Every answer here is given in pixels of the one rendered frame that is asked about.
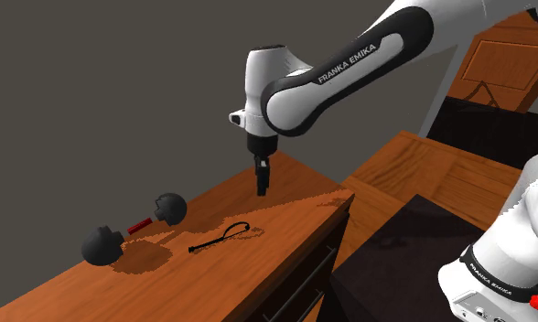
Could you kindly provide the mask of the wooden chest of drawers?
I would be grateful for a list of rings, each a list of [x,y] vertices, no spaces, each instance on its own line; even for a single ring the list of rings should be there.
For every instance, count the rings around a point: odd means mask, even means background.
[[[290,156],[271,160],[258,196],[252,169],[188,203],[177,226],[128,237],[114,264],[79,263],[0,308],[0,322],[241,322],[336,224],[353,194]],[[251,225],[209,247],[233,223]]]

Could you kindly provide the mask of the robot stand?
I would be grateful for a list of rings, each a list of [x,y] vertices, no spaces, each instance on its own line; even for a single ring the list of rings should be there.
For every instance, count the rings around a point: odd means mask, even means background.
[[[333,271],[316,322],[460,322],[437,274],[482,233],[413,196]]]

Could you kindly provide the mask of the wooden door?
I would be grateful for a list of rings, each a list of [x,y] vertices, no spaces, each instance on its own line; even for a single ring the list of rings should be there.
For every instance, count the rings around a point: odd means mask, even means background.
[[[526,113],[538,97],[538,22],[523,12],[476,35],[447,95]]]

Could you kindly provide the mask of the small red cylinder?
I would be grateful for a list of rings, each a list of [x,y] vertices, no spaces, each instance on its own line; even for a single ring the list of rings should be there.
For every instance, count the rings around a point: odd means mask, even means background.
[[[140,231],[141,229],[147,227],[148,225],[150,225],[152,223],[153,223],[153,220],[151,218],[146,218],[144,220],[139,221],[138,223],[136,223],[132,227],[128,228],[127,232],[128,232],[129,235],[132,235],[132,234]]]

